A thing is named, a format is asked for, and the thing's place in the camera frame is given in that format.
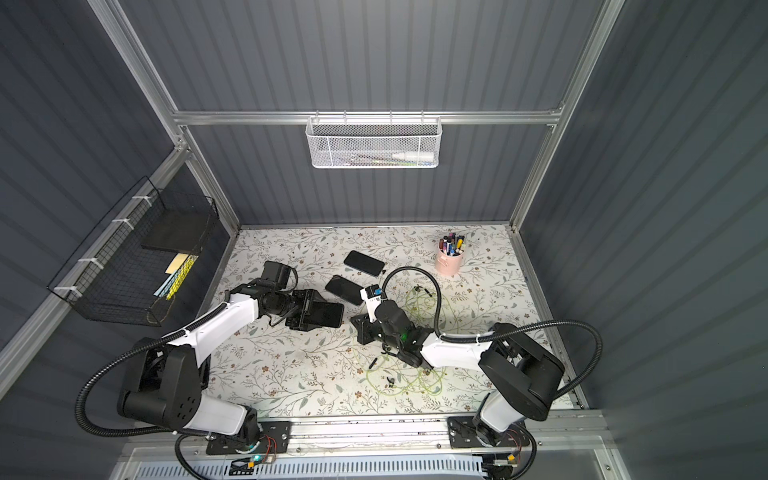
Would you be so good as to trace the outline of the yellow sticky notes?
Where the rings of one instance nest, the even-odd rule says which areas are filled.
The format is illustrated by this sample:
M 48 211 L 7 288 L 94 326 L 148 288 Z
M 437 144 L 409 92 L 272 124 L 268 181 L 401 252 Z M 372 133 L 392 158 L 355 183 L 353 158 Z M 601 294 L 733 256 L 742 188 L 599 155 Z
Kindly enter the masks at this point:
M 188 258 L 189 258 L 188 254 L 177 253 L 172 259 L 172 261 L 168 264 L 165 270 L 165 273 L 167 275 L 174 274 L 177 270 L 181 268 L 181 266 L 187 261 Z

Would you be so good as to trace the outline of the black smartphone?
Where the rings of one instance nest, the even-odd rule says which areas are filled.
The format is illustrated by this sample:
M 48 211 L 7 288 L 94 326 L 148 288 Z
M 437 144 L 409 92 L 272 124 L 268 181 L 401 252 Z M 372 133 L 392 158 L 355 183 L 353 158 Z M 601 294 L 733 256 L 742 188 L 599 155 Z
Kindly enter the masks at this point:
M 317 328 L 339 328 L 344 317 L 344 306 L 340 303 L 317 302 L 313 304 L 308 322 Z
M 325 290 L 355 306 L 360 306 L 364 303 L 364 299 L 361 296 L 363 287 L 340 275 L 334 275 L 325 285 Z

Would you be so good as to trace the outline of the colourful markers in bucket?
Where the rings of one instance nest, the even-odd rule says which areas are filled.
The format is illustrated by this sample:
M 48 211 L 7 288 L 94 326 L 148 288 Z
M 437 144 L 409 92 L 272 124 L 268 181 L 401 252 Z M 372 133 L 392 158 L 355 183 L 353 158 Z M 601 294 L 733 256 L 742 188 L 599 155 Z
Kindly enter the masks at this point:
M 463 235 L 451 232 L 439 240 L 438 249 L 447 256 L 460 256 L 463 254 L 465 243 L 466 240 Z

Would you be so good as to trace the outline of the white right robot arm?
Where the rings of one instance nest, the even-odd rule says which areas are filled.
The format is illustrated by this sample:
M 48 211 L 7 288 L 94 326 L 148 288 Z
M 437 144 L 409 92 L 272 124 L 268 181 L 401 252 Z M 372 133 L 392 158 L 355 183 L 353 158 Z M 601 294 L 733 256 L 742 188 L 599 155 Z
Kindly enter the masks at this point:
M 472 418 L 475 436 L 483 446 L 498 445 L 504 433 L 521 421 L 546 420 L 554 400 L 579 386 L 602 356 L 604 343 L 598 330 L 577 320 L 547 320 L 522 327 L 497 322 L 485 333 L 445 333 L 440 330 L 442 292 L 432 274 L 420 267 L 406 266 L 393 270 L 384 282 L 405 271 L 423 274 L 432 282 L 433 326 L 416 325 L 388 297 L 383 285 L 374 284 L 359 291 L 367 312 L 351 319 L 357 341 L 362 345 L 378 341 L 386 354 L 413 368 L 456 367 L 483 373 L 494 388 Z M 565 385 L 560 384 L 565 374 L 564 364 L 529 336 L 531 331 L 561 326 L 583 329 L 595 343 L 586 367 Z

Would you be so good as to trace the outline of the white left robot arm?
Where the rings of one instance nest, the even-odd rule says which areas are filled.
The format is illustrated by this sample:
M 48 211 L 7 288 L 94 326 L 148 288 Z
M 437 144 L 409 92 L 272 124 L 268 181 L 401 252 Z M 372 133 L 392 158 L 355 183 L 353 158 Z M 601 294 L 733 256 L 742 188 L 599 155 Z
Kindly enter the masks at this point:
M 131 437 L 155 433 L 217 434 L 243 446 L 263 436 L 257 412 L 247 406 L 205 394 L 209 358 L 237 331 L 266 317 L 291 329 L 308 332 L 340 326 L 344 307 L 326 301 L 313 289 L 288 288 L 295 269 L 268 261 L 260 277 L 232 289 L 224 301 L 186 326 L 159 339 L 144 338 L 97 371 L 81 388 L 74 406 L 77 424 L 100 437 Z M 142 427 L 99 426 L 86 413 L 94 386 L 119 365 L 126 371 L 117 411 Z

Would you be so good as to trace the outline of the white marker in basket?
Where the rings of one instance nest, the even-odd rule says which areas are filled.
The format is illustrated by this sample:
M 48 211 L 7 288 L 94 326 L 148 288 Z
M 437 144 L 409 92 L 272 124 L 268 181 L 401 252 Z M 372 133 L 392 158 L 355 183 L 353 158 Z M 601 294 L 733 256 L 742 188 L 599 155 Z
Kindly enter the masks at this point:
M 391 161 L 393 163 L 405 163 L 416 165 L 428 165 L 435 163 L 435 153 L 420 152 L 420 151 L 402 151 L 396 152 L 391 155 Z

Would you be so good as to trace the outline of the black notebook in basket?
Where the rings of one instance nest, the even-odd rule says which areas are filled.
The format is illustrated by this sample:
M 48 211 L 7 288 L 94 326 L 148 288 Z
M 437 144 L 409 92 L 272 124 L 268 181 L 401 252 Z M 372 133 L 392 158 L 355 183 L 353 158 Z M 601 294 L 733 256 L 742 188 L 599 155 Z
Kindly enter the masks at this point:
M 215 226 L 212 214 L 166 210 L 141 240 L 148 250 L 198 255 Z

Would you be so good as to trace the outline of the pink pen bucket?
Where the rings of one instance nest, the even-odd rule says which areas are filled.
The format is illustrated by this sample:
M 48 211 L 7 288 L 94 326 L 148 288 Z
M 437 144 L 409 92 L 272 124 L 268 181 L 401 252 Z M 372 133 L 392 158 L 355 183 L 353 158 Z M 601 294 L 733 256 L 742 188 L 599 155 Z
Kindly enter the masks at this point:
M 463 254 L 449 255 L 439 250 L 435 259 L 436 272 L 446 277 L 457 275 L 463 264 L 463 258 Z

